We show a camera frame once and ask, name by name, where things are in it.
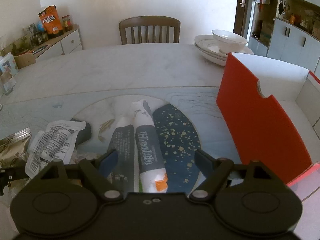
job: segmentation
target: orange snack bag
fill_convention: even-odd
[[[50,39],[63,35],[62,25],[55,5],[47,7],[39,13],[39,17]]]

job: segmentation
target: dark brown door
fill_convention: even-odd
[[[236,19],[233,32],[243,36],[245,28],[245,20],[247,15],[248,0],[237,0]]]

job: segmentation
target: stack of plates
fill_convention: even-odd
[[[217,41],[212,35],[198,35],[195,37],[195,46],[199,49],[202,56],[213,63],[219,64],[221,66],[226,65],[228,54],[220,51]],[[244,47],[239,53],[252,54],[251,49]]]

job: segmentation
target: jar with red lid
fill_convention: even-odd
[[[66,15],[66,16],[62,17],[62,20],[63,20],[64,30],[66,32],[71,31],[72,30],[72,24],[71,24],[71,20],[70,20],[70,15]]]

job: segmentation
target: barcode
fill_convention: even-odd
[[[39,167],[40,167],[39,156],[38,156],[38,155],[33,155],[33,160],[32,160],[30,169],[32,169],[32,171],[33,171],[34,173],[38,173]]]

